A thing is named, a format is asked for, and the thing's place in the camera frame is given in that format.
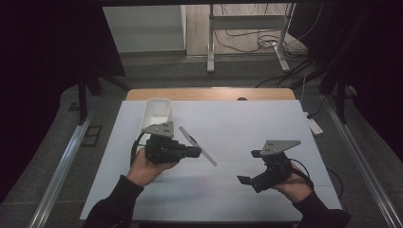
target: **metal stand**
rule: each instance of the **metal stand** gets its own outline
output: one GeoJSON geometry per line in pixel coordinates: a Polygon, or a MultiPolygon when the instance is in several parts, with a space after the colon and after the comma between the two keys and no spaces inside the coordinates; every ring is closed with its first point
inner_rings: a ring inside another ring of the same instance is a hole
{"type": "Polygon", "coordinates": [[[278,57],[279,64],[283,72],[289,72],[290,67],[284,58],[282,44],[288,25],[290,24],[291,14],[293,13],[294,3],[286,11],[285,15],[242,15],[242,16],[214,16],[213,5],[210,5],[209,15],[209,37],[207,52],[207,72],[214,72],[214,30],[226,29],[278,29],[281,30],[278,42],[274,50],[278,57]]]}
{"type": "Polygon", "coordinates": [[[112,76],[104,74],[102,71],[96,68],[87,70],[86,72],[82,72],[78,76],[78,96],[80,101],[80,121],[78,125],[82,125],[87,116],[86,88],[88,88],[90,93],[95,96],[99,96],[103,92],[103,88],[98,80],[98,76],[103,77],[110,83],[114,84],[117,87],[120,87],[126,92],[132,89],[132,87],[130,87],[129,85],[126,85],[125,83],[115,79],[112,76]]]}

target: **table leg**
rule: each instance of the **table leg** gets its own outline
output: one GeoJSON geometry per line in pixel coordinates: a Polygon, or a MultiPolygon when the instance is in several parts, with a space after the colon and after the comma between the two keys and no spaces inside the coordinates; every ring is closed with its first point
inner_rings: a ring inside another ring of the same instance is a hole
{"type": "Polygon", "coordinates": [[[283,72],[289,72],[290,67],[287,64],[287,61],[284,58],[284,52],[282,48],[282,43],[284,42],[285,34],[287,34],[288,25],[290,24],[291,14],[293,13],[295,3],[291,3],[288,10],[285,12],[284,21],[282,24],[281,32],[279,34],[278,42],[274,47],[275,53],[278,57],[279,64],[281,65],[281,69],[283,72]]]}
{"type": "Polygon", "coordinates": [[[207,72],[214,73],[214,14],[213,14],[213,4],[210,5],[210,15],[209,15],[209,32],[208,32],[208,51],[207,51],[207,72]]]}

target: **wall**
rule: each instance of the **wall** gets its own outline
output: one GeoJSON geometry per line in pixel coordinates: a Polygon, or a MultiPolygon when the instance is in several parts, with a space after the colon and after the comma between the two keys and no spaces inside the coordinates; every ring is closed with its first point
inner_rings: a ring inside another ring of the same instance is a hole
{"type": "Polygon", "coordinates": [[[104,8],[120,53],[184,50],[181,6],[104,8]]]}

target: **gray metal bracket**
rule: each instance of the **gray metal bracket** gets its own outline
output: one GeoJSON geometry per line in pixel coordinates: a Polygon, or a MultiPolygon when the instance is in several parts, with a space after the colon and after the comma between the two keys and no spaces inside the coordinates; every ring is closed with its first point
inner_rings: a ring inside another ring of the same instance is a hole
{"type": "Polygon", "coordinates": [[[260,151],[260,155],[275,155],[285,150],[288,150],[296,145],[301,144],[301,141],[266,141],[263,148],[260,151]]]}
{"type": "Polygon", "coordinates": [[[166,138],[174,138],[174,123],[166,122],[148,126],[142,130],[143,133],[162,136],[166,138]]]}

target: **black curtain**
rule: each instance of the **black curtain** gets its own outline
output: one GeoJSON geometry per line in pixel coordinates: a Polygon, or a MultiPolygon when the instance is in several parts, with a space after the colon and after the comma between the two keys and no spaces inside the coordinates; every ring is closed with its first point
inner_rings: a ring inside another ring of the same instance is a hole
{"type": "Polygon", "coordinates": [[[403,4],[380,1],[347,55],[347,83],[357,91],[355,105],[403,161],[403,4]]]}
{"type": "Polygon", "coordinates": [[[101,7],[49,0],[1,1],[0,63],[3,201],[78,75],[93,68],[109,76],[125,72],[101,7]]]}

